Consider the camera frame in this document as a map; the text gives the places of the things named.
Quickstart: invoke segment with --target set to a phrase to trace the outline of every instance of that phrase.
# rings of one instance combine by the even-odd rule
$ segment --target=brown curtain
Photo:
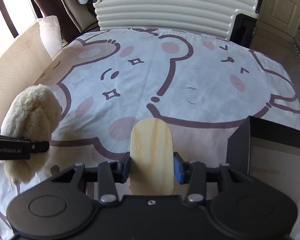
[[[66,12],[61,0],[34,0],[45,16],[55,15],[58,17],[61,36],[67,42],[72,41],[80,34],[78,28]]]

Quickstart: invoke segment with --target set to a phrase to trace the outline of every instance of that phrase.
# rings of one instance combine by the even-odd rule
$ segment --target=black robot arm
[[[49,142],[0,135],[0,160],[28,160],[31,153],[49,150]]]
[[[207,168],[174,153],[175,178],[188,183],[177,195],[124,195],[115,183],[130,172],[127,153],[119,162],[85,168],[77,163],[14,198],[7,208],[15,240],[255,239],[286,238],[296,219],[295,203],[283,193],[227,164]],[[98,200],[85,195],[98,182]],[[206,182],[219,194],[206,199]]]

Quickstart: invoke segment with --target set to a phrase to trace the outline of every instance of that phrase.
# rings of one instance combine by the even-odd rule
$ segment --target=star pattern
[[[135,59],[130,59],[128,60],[132,65],[136,65],[139,63],[144,63],[144,61],[142,61],[140,58],[135,58]]]
[[[117,93],[116,89],[113,89],[113,90],[111,90],[111,91],[109,91],[109,92],[103,92],[102,94],[106,97],[106,100],[109,100],[109,99],[111,99],[111,98],[119,97],[119,96],[120,96],[120,94]]]

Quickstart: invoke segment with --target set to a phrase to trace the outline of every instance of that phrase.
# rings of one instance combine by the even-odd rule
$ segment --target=wooden paddle
[[[172,135],[157,118],[138,122],[131,133],[130,190],[134,195],[171,195],[174,188]]]

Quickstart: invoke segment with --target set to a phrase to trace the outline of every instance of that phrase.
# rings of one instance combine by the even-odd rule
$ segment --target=black cable
[[[88,30],[91,26],[93,26],[94,24],[98,23],[98,21],[90,24],[88,27],[86,27],[82,33],[80,33],[78,36],[76,36],[75,38],[73,38],[70,42],[68,42],[66,45],[64,45],[63,47],[68,46],[72,41],[74,41],[76,38],[80,37],[81,35],[84,35],[86,32],[93,30],[94,28],[92,28],[91,30]]]

